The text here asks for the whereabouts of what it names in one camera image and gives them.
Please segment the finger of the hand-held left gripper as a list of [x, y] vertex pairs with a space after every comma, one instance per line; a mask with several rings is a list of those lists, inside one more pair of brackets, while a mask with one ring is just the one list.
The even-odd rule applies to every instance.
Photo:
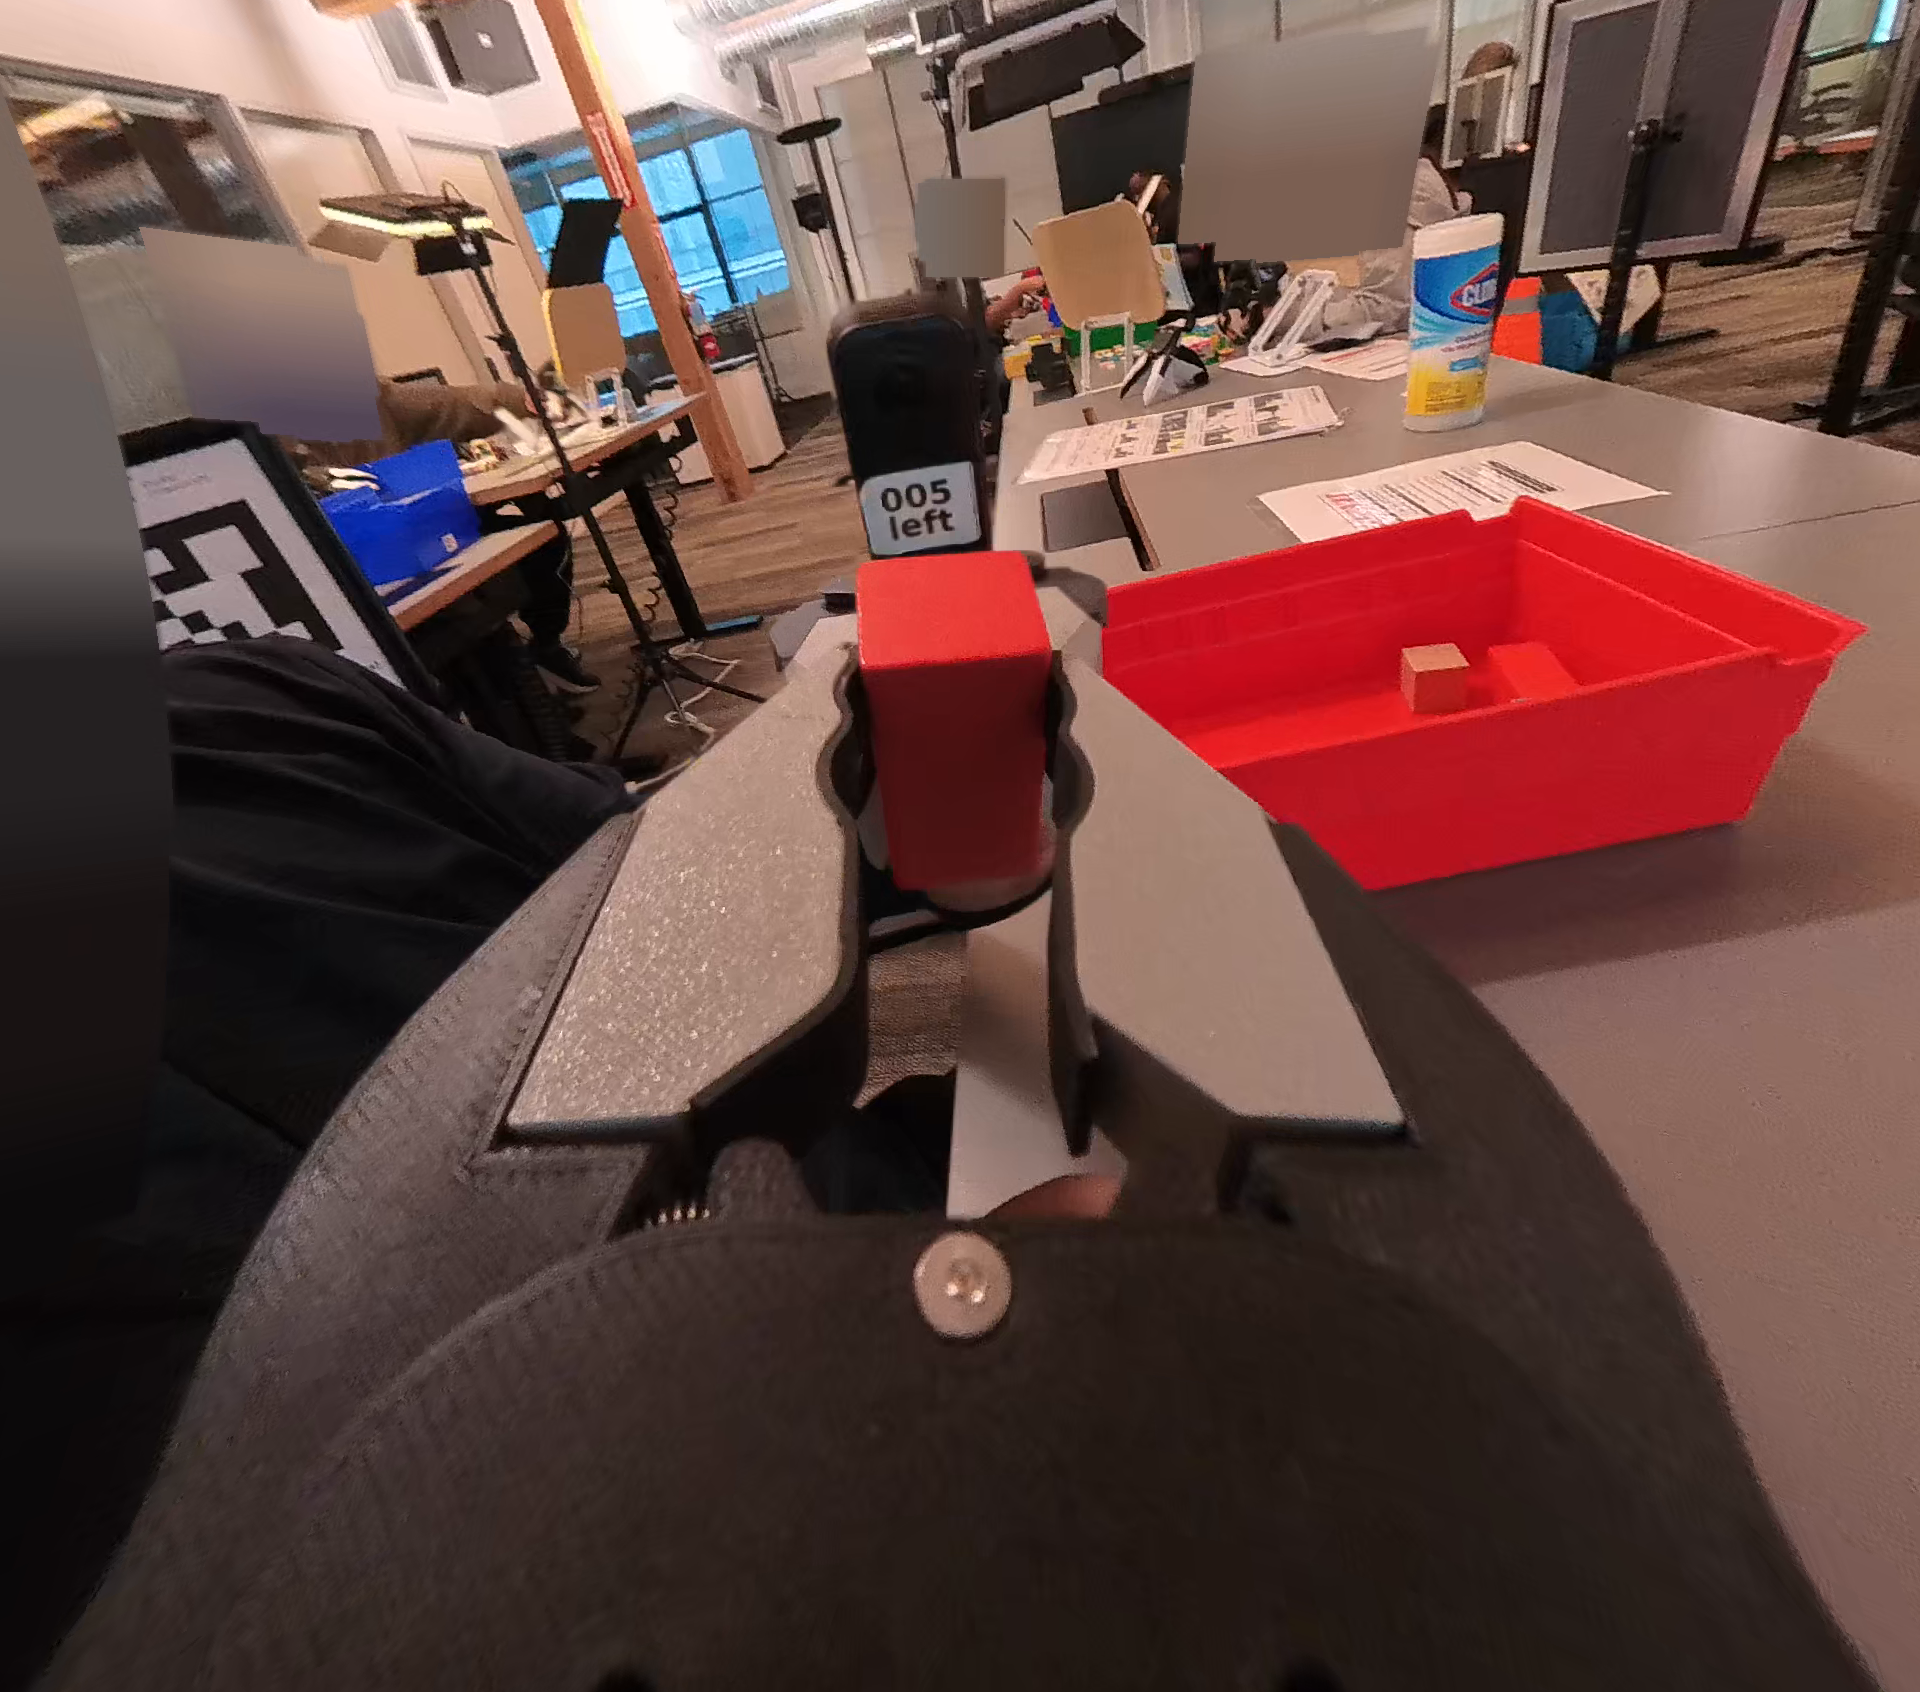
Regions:
[[769, 623], [769, 648], [779, 684], [809, 676], [836, 676], [859, 661], [855, 596], [821, 592]]
[[1033, 588], [1052, 643], [1050, 687], [1061, 691], [1070, 665], [1103, 672], [1102, 635], [1109, 619], [1109, 586], [1083, 570], [1039, 570]]

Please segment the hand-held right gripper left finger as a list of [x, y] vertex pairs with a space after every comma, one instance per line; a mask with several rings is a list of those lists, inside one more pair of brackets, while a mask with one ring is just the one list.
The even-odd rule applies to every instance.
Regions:
[[870, 770], [852, 684], [852, 644], [814, 648], [646, 802], [545, 1007], [514, 1141], [800, 1152], [855, 1101]]

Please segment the red plastic bin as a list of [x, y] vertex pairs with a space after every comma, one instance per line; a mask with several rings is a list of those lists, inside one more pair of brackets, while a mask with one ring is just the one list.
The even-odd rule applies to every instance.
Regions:
[[[1362, 888], [1741, 820], [1863, 623], [1575, 509], [1425, 517], [1109, 588], [1103, 676]], [[1418, 717], [1404, 644], [1473, 706]], [[1489, 644], [1581, 680], [1489, 696]]]

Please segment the green toy brick plate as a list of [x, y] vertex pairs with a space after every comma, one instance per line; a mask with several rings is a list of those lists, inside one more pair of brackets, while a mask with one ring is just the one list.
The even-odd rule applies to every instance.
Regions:
[[1070, 382], [1079, 394], [1127, 391], [1176, 347], [1189, 329], [1186, 315], [1140, 319], [1092, 315], [1066, 332]]

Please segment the paper sheet with picture grid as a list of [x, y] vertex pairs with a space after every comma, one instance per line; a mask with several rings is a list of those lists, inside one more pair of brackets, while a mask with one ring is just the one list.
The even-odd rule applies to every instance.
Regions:
[[1048, 433], [1017, 485], [1052, 485], [1134, 464], [1238, 451], [1339, 425], [1339, 411], [1318, 386], [1134, 411]]

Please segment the tan cardboard panel on stand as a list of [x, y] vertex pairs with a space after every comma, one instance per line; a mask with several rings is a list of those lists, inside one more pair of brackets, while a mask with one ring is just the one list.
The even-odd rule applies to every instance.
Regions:
[[548, 286], [541, 315], [551, 355], [541, 407], [551, 419], [611, 425], [627, 416], [627, 342], [603, 280]]
[[1092, 315], [1163, 315], [1167, 286], [1153, 235], [1127, 197], [1039, 219], [1031, 246], [1066, 332]]

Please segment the wooden office desk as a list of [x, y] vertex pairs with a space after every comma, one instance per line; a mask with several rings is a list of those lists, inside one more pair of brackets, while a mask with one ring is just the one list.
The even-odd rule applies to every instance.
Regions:
[[[485, 536], [461, 548], [443, 566], [401, 586], [382, 586], [382, 596], [400, 627], [418, 627], [443, 610], [450, 601], [479, 590], [496, 574], [522, 565], [541, 539], [541, 529], [581, 529], [602, 565], [603, 579], [619, 604], [632, 637], [659, 652], [703, 644], [735, 628], [752, 628], [757, 617], [710, 623], [691, 596], [684, 566], [675, 548], [669, 526], [654, 499], [647, 469], [654, 457], [682, 451], [688, 433], [675, 442], [660, 434], [689, 421], [689, 399], [665, 399], [640, 419], [576, 430], [548, 456], [518, 456], [485, 469], [465, 472], [465, 490], [475, 507], [514, 507], [522, 526], [510, 533]], [[647, 577], [675, 619], [675, 628], [655, 627], [654, 610], [627, 579], [611, 542], [599, 523], [603, 505], [625, 505], [647, 555]]]

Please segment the black light flag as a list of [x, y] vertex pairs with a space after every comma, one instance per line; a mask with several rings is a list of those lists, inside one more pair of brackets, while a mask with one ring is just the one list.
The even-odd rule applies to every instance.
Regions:
[[610, 246], [621, 235], [621, 215], [616, 197], [564, 197], [545, 286], [555, 293], [603, 285]]

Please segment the paper sheet with red print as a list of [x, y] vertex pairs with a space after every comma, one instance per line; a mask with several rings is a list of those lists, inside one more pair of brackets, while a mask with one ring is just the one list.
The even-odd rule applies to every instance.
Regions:
[[1561, 509], [1635, 505], [1663, 490], [1596, 464], [1513, 439], [1421, 456], [1374, 474], [1321, 479], [1259, 494], [1259, 507], [1298, 544], [1344, 539], [1425, 517], [1493, 520], [1522, 499]]

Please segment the blue plastic bin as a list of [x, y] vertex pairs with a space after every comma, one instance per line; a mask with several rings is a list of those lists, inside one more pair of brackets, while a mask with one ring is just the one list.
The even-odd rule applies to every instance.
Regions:
[[374, 588], [436, 574], [482, 533], [450, 439], [374, 460], [318, 507]]

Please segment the disinfectant wipes canister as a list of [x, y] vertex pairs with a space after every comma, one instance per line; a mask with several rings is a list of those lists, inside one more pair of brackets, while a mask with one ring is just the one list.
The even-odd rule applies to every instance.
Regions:
[[1466, 430], [1486, 416], [1500, 246], [1500, 215], [1454, 215], [1418, 228], [1407, 301], [1407, 433]]

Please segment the orange and blue bag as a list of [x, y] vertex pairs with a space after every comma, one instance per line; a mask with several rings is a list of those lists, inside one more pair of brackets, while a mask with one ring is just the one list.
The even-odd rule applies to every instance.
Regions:
[[1571, 374], [1596, 359], [1596, 312], [1583, 282], [1589, 271], [1518, 273], [1502, 293], [1493, 355]]

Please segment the black and white marker board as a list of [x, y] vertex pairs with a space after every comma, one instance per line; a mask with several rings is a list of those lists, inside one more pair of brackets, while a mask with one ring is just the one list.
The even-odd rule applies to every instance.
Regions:
[[187, 416], [120, 446], [158, 648], [288, 637], [427, 691], [390, 606], [276, 438]]

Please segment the wooden support post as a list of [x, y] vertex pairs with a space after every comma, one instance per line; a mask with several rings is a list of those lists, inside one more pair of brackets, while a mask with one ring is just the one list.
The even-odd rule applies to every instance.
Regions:
[[672, 372], [684, 395], [691, 399], [691, 425], [708, 460], [708, 474], [724, 499], [738, 505], [754, 492], [754, 479], [700, 336], [691, 329], [684, 290], [660, 235], [659, 211], [640, 179], [632, 131], [611, 95], [611, 79], [589, 30], [584, 5], [581, 0], [532, 3], [602, 179], [610, 194], [619, 200], [619, 232], [655, 315]]

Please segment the black wall speaker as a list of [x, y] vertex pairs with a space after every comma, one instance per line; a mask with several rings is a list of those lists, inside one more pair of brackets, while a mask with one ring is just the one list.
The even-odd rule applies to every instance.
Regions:
[[415, 12], [454, 89], [492, 99], [539, 83], [510, 0], [421, 0]]

